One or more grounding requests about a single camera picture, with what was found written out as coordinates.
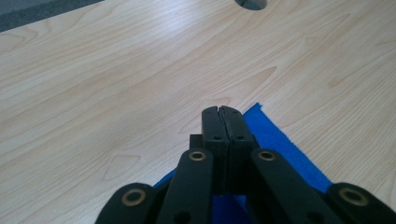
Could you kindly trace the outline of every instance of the wooden table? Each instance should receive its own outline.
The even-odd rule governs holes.
[[[256,102],[396,210],[396,1],[105,1],[0,34],[0,222],[93,223]]]

